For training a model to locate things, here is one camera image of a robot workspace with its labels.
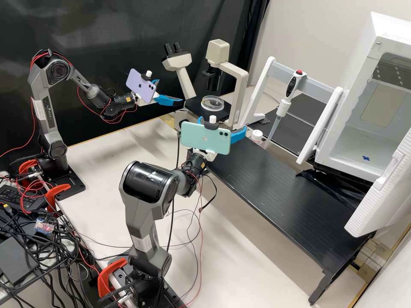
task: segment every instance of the black backdrop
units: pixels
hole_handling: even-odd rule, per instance
[[[163,44],[179,41],[191,52],[188,73],[199,95],[205,93],[201,71],[210,39],[230,43],[230,61],[248,69],[266,0],[3,0],[0,2],[3,47],[0,50],[0,154],[24,144],[31,134],[29,62],[40,48],[64,54],[90,81],[128,92],[130,68],[153,71],[158,92],[183,98],[177,75],[161,63]],[[222,78],[222,91],[233,81]],[[109,125],[78,101],[72,82],[51,89],[59,131],[67,145],[118,130],[172,111],[148,105]],[[32,142],[0,159],[11,160],[39,152]]]

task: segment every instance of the white wall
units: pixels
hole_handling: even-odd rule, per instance
[[[409,307],[411,303],[411,234],[381,269],[355,308]]]
[[[271,0],[259,33],[250,84],[269,56],[336,87],[370,11],[411,20],[407,0]]]

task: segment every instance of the black table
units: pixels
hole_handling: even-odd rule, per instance
[[[309,298],[313,304],[372,236],[352,237],[344,225],[354,210],[272,157],[249,139],[218,155],[208,168],[231,190],[298,245],[324,278]]]

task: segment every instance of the gray robotic arm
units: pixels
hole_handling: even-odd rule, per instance
[[[191,196],[206,163],[202,155],[194,153],[181,169],[167,170],[137,161],[127,166],[119,190],[133,241],[128,262],[135,269],[156,278],[167,273],[171,255],[158,244],[155,220],[164,218],[175,194]]]
[[[62,80],[72,80],[84,90],[87,99],[103,110],[102,117],[112,117],[121,110],[135,106],[137,99],[132,92],[110,98],[98,85],[89,83],[64,56],[50,49],[40,50],[33,57],[28,83],[40,126],[39,143],[46,154],[46,158],[39,159],[45,173],[50,170],[50,173],[58,174],[68,169],[65,156],[67,146],[58,131],[49,93],[49,89]]]

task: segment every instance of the sticker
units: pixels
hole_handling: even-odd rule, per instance
[[[158,236],[157,236],[157,229],[155,228],[155,224],[151,227],[151,234],[153,235],[153,242],[155,244],[155,247],[159,247],[160,244],[158,243]]]
[[[134,247],[137,250],[148,252],[153,248],[153,245],[151,244],[150,234],[143,239],[140,239],[132,235],[131,240],[133,241]]]
[[[234,116],[234,122],[237,122],[237,121],[238,121],[238,118],[240,117],[240,111],[241,111],[241,110],[237,110],[237,111],[236,111],[235,116]]]
[[[40,101],[33,100],[33,107],[34,107],[34,111],[36,113],[37,119],[39,119],[40,121],[44,121],[46,119],[46,114],[44,113],[43,102],[41,100]]]

